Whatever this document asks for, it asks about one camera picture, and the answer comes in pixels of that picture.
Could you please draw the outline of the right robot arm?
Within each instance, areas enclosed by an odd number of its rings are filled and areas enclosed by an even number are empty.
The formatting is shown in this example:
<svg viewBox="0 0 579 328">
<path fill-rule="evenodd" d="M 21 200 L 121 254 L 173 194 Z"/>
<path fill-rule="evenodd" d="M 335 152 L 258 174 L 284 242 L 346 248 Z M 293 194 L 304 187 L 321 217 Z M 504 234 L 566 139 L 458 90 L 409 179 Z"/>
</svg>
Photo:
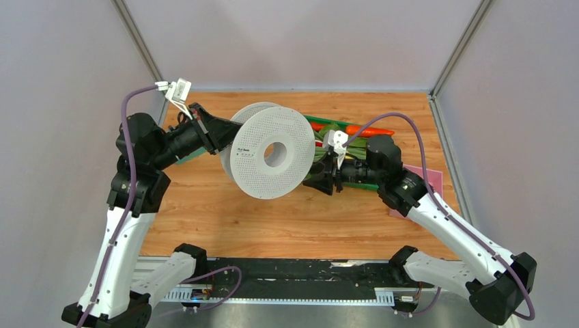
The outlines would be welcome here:
<svg viewBox="0 0 579 328">
<path fill-rule="evenodd" d="M 332 195 L 343 182 L 374 184 L 390 209 L 431 232 L 457 256 L 443 260 L 402 247 L 390 260 L 391 280 L 398 286 L 423 282 L 452 292 L 495 325 L 517 315 L 518 307 L 530 301 L 536 260 L 526 252 L 513 254 L 457 214 L 426 179 L 404 167 L 390 136 L 369 138 L 361 160 L 347 158 L 347 139 L 340 131 L 326 134 L 324 156 L 313 164 L 305 185 Z"/>
</svg>

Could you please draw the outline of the grey filament spool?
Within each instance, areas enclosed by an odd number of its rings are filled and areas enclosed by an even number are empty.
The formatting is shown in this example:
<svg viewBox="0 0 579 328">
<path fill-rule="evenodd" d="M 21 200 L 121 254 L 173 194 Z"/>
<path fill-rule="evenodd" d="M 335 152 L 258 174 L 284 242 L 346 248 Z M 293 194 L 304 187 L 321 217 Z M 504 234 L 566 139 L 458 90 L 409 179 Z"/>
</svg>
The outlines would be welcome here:
<svg viewBox="0 0 579 328">
<path fill-rule="evenodd" d="M 241 128 L 220 153 L 229 178 L 247 195 L 271 200 L 302 183 L 313 163 L 315 137 L 306 117 L 273 102 L 256 102 L 231 118 Z"/>
</svg>

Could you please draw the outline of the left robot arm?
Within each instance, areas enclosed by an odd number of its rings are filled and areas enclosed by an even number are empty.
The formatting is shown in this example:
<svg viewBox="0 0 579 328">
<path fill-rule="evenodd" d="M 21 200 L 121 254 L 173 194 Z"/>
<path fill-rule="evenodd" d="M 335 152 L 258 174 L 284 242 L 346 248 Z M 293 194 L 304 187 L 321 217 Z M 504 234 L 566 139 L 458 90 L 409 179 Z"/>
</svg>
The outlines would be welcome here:
<svg viewBox="0 0 579 328">
<path fill-rule="evenodd" d="M 124 118 L 100 252 L 83 296 L 63 309 L 64 322 L 77 327 L 145 327 L 153 309 L 178 284 L 214 282 L 206 251 L 186 243 L 144 278 L 134 280 L 133 273 L 171 182 L 166 169 L 200 149 L 219 153 L 240 127 L 198 103 L 189 105 L 177 126 L 168 130 L 146 113 Z"/>
</svg>

